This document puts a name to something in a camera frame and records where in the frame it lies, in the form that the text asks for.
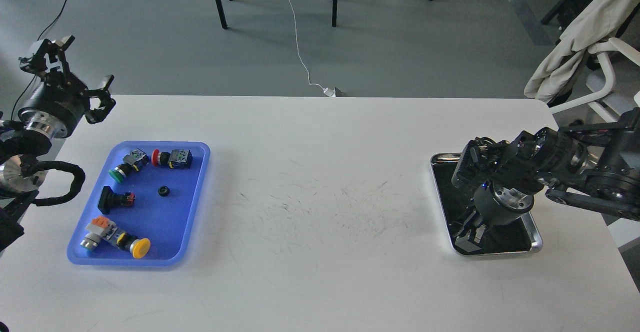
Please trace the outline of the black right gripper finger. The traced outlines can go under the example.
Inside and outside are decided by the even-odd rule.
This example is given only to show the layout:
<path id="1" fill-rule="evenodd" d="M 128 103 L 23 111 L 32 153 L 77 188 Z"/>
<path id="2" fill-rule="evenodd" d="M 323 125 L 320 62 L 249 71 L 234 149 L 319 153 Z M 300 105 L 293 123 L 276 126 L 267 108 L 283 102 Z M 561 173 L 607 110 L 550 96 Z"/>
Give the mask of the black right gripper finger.
<path id="1" fill-rule="evenodd" d="M 454 239 L 466 235 L 483 224 L 483 217 L 476 207 L 466 207 L 465 211 L 455 218 L 450 228 L 450 236 Z"/>
<path id="2" fill-rule="evenodd" d="M 455 250 L 461 255 L 488 254 L 492 229 L 491 226 L 484 224 L 478 227 L 469 227 L 466 232 L 455 237 Z"/>

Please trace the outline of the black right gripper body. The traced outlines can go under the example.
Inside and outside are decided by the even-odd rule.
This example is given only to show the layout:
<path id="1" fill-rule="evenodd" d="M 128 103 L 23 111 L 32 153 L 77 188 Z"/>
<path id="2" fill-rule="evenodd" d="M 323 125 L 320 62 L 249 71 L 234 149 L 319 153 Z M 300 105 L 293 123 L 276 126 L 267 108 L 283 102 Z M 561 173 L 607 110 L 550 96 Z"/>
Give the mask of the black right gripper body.
<path id="1" fill-rule="evenodd" d="M 485 182 L 473 194 L 475 209 L 487 226 L 508 225 L 531 211 L 534 197 L 498 182 Z"/>

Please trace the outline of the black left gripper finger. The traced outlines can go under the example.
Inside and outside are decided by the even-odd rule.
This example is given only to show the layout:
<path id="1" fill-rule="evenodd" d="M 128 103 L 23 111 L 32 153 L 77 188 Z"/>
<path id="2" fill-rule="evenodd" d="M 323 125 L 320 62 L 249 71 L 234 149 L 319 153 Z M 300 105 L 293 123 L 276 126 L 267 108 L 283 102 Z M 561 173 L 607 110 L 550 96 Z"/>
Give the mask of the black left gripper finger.
<path id="1" fill-rule="evenodd" d="M 110 93 L 110 85 L 114 81 L 114 78 L 114 75 L 107 75 L 103 79 L 101 87 L 85 91 L 84 97 L 87 101 L 92 98 L 97 98 L 99 101 L 97 108 L 87 109 L 84 113 L 86 121 L 89 122 L 89 124 L 103 122 L 116 105 L 116 101 Z"/>
<path id="2" fill-rule="evenodd" d="M 39 40 L 32 44 L 29 55 L 19 58 L 20 69 L 39 78 L 35 89 L 45 85 L 63 90 L 74 87 L 74 76 L 66 60 L 66 50 L 74 40 L 73 35 L 59 41 Z"/>

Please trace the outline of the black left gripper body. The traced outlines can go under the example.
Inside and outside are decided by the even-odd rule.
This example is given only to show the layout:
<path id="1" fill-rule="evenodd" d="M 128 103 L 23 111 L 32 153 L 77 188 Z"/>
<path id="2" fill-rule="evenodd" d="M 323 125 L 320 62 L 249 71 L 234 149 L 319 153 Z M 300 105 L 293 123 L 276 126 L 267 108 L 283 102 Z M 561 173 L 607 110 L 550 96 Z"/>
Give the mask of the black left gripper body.
<path id="1" fill-rule="evenodd" d="M 89 110 L 89 99 L 77 92 L 40 83 L 18 111 L 25 128 L 50 139 L 68 138 Z"/>

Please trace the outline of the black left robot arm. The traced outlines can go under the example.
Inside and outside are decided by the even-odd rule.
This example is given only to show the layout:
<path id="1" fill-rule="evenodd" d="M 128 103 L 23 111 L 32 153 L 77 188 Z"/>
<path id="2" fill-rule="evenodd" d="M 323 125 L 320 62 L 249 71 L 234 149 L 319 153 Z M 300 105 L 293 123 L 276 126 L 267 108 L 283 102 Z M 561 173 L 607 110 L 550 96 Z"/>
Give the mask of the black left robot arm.
<path id="1" fill-rule="evenodd" d="M 19 109 L 17 120 L 1 122 L 1 198 L 7 205 L 0 212 L 0 247 L 5 250 L 23 236 L 19 220 L 29 206 L 56 206 L 80 193 L 86 174 L 78 165 L 63 161 L 40 161 L 55 139 L 68 138 L 80 120 L 102 122 L 116 102 L 110 95 L 114 76 L 90 89 L 71 72 L 66 50 L 75 38 L 35 42 L 28 57 L 20 58 L 20 69 L 39 78 L 32 96 Z M 49 170 L 73 176 L 69 191 L 58 197 L 38 198 L 39 187 Z"/>

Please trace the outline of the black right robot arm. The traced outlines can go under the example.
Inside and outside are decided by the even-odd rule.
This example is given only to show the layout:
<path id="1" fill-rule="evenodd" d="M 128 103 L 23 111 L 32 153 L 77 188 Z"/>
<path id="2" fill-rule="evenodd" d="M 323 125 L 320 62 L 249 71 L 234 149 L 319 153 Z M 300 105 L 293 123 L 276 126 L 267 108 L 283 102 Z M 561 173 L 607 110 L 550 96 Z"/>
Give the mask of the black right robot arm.
<path id="1" fill-rule="evenodd" d="M 638 221 L 639 109 L 617 122 L 522 131 L 512 142 L 477 137 L 451 182 L 473 191 L 452 233 L 464 252 L 480 251 L 491 229 L 530 212 L 544 187 L 553 202 Z"/>

